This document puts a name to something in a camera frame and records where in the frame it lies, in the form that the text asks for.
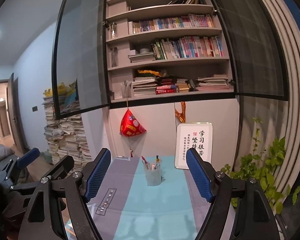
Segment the grey bookshelf cabinet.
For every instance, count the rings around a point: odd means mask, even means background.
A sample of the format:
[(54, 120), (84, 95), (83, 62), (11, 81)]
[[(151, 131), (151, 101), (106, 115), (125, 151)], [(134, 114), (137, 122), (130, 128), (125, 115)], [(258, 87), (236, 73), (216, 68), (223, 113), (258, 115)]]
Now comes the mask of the grey bookshelf cabinet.
[(212, 159), (233, 159), (239, 103), (212, 1), (106, 0), (106, 24), (114, 154), (173, 155), (179, 124), (209, 122)]

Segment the right glass cabinet door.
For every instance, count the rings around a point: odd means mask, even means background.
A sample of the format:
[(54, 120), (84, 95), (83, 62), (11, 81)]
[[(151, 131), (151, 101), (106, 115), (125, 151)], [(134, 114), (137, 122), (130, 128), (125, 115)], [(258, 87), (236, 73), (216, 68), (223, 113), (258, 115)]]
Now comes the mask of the right glass cabinet door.
[(261, 0), (211, 0), (224, 30), (239, 95), (288, 100), (287, 66)]

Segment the red books stack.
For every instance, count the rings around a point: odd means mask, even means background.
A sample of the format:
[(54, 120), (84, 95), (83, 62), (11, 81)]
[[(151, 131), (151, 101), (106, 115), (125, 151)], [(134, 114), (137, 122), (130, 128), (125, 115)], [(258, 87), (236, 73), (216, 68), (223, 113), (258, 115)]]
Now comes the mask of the red books stack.
[(155, 88), (155, 94), (170, 94), (177, 92), (176, 80), (162, 79)]

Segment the left glass cabinet door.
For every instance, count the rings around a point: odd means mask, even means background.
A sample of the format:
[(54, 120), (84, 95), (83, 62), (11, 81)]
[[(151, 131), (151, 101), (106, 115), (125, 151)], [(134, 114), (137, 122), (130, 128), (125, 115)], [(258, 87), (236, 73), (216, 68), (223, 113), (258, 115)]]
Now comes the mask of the left glass cabinet door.
[(62, 0), (52, 52), (57, 119), (109, 105), (106, 0)]

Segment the tall stack of papers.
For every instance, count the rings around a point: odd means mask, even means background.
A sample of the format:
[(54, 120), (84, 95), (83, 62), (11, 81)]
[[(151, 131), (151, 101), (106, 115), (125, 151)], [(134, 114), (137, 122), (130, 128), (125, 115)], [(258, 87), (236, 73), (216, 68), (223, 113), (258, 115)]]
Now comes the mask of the tall stack of papers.
[(57, 120), (52, 96), (43, 97), (43, 107), (46, 120), (44, 135), (52, 163), (56, 164), (69, 155), (74, 159), (74, 169), (82, 170), (88, 162), (92, 161), (82, 116), (77, 114)]

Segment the clear cup on shelf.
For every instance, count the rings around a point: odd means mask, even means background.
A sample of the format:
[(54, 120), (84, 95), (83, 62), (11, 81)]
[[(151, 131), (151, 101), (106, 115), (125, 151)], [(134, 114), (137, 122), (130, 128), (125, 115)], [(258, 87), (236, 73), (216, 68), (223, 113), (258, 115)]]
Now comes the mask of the clear cup on shelf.
[(132, 97), (132, 82), (125, 80), (121, 85), (121, 94), (123, 99), (131, 98)]

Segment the glass cabinet door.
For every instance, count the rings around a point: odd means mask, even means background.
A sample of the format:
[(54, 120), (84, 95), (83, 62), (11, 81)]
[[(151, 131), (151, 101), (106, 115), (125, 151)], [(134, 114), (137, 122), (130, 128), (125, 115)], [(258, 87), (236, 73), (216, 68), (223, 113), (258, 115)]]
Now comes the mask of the glass cabinet door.
[(224, 30), (239, 95), (288, 100), (287, 66), (261, 0), (211, 0)]
[(57, 119), (109, 105), (106, 0), (62, 0), (52, 52)]

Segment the orange and red pens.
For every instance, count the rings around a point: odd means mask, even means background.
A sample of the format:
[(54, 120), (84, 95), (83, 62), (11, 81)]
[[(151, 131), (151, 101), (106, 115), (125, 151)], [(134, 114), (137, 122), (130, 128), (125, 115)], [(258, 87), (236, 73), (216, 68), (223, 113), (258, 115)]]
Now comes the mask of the orange and red pens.
[(142, 162), (143, 162), (145, 168), (148, 169), (148, 170), (150, 170), (150, 169), (151, 169), (151, 165), (150, 165), (150, 163), (146, 160), (146, 158), (142, 156), (141, 159), (142, 159)]

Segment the row of upright books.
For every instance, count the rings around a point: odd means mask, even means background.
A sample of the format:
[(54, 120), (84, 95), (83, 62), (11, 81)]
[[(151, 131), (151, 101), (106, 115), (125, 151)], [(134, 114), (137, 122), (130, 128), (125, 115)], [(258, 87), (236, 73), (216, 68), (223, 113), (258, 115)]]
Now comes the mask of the row of upright books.
[(218, 36), (184, 36), (174, 39), (156, 39), (151, 46), (157, 60), (224, 56)]

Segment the red pyramid hanging ornament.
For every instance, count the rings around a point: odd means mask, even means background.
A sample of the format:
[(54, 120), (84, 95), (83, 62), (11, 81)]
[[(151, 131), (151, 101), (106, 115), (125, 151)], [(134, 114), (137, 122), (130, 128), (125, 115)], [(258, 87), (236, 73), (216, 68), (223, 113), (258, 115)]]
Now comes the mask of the red pyramid hanging ornament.
[(120, 134), (124, 137), (133, 137), (146, 133), (146, 129), (135, 118), (133, 113), (127, 109), (120, 124)]

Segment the translucent pen holder cup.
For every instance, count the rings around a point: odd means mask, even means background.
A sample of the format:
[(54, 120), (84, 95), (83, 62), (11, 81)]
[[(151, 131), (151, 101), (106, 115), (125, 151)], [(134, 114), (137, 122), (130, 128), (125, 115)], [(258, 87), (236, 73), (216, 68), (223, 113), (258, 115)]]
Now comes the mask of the translucent pen holder cup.
[(158, 186), (162, 182), (161, 166), (156, 164), (143, 164), (146, 182), (148, 186)]

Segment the framed calligraphy sign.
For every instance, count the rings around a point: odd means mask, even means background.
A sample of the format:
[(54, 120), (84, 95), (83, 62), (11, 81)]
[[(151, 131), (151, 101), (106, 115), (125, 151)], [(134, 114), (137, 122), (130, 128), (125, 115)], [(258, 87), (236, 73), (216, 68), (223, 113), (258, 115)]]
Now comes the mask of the framed calligraphy sign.
[(177, 126), (174, 166), (188, 170), (186, 152), (194, 148), (203, 161), (212, 159), (213, 126), (209, 122), (183, 123)]

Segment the stack of magazines on shelf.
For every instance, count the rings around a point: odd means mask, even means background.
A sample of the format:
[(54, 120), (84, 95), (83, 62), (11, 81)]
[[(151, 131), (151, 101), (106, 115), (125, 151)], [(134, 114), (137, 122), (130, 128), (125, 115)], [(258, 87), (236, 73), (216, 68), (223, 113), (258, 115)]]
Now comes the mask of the stack of magazines on shelf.
[(156, 87), (156, 77), (136, 77), (132, 82), (134, 97), (155, 95)]

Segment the green potted plant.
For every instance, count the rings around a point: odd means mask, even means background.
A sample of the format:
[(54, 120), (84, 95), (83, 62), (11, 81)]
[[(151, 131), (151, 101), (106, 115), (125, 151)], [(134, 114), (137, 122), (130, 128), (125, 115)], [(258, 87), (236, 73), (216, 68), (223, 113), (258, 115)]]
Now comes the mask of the green potted plant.
[(300, 193), (300, 185), (292, 191), (290, 185), (281, 192), (275, 186), (275, 170), (282, 166), (286, 156), (285, 138), (275, 138), (266, 149), (258, 150), (261, 145), (260, 125), (263, 122), (253, 117), (255, 124), (255, 134), (252, 137), (253, 149), (241, 157), (238, 171), (233, 171), (229, 164), (224, 165), (221, 171), (226, 173), (232, 179), (246, 180), (249, 177), (255, 178), (261, 185), (266, 199), (276, 214), (281, 214), (283, 210), (283, 199), (292, 197), (292, 204), (295, 205)]

